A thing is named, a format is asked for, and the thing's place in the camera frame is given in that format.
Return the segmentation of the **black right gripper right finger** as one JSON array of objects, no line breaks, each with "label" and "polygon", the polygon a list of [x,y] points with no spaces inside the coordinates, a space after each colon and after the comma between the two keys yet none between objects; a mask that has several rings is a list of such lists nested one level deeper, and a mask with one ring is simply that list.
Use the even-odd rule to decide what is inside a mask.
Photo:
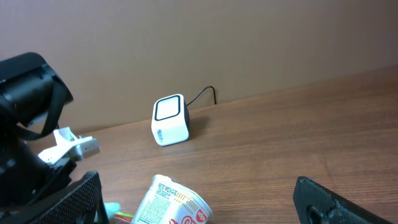
[{"label": "black right gripper right finger", "polygon": [[301,224],[392,224],[304,176],[293,201]]}]

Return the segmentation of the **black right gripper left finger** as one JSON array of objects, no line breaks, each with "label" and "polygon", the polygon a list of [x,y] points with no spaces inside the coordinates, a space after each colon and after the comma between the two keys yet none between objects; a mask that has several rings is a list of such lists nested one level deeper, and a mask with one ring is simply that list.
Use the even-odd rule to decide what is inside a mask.
[{"label": "black right gripper left finger", "polygon": [[21,212],[19,223],[108,223],[97,171]]}]

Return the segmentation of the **light teal packet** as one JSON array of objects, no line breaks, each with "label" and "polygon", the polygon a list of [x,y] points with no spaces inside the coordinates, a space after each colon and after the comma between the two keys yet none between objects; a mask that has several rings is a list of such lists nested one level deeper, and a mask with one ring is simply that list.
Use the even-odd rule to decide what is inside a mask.
[{"label": "light teal packet", "polygon": [[104,203],[104,207],[109,220],[112,219],[121,209],[121,205],[117,202],[106,202]]}]

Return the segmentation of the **white chicken cup noodles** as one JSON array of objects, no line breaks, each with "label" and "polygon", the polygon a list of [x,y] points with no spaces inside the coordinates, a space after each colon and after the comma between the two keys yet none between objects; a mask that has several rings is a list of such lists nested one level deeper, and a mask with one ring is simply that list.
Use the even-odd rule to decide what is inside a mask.
[{"label": "white chicken cup noodles", "polygon": [[206,224],[209,205],[194,191],[157,174],[137,209],[132,224]]}]

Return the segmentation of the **green gummy candy bag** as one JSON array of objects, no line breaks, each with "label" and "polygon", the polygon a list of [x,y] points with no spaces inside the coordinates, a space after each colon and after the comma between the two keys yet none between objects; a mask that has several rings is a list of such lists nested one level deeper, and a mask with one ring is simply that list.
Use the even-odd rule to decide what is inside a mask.
[{"label": "green gummy candy bag", "polygon": [[125,223],[131,223],[134,216],[128,213],[116,212],[114,218]]}]

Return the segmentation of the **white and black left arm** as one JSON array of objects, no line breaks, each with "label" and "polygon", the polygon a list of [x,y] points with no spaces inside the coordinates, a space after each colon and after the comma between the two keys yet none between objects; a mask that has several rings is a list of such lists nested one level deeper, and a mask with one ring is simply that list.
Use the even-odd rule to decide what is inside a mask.
[{"label": "white and black left arm", "polygon": [[72,94],[43,56],[35,52],[1,61],[1,217],[65,188],[75,163],[48,165],[29,141],[58,128]]}]

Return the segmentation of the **white cube barcode scanner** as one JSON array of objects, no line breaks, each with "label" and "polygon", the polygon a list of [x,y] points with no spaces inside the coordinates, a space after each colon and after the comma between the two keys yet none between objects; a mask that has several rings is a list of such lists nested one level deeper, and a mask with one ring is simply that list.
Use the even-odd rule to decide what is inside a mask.
[{"label": "white cube barcode scanner", "polygon": [[156,143],[169,146],[189,138],[190,115],[181,94],[166,96],[154,104],[151,130]]}]

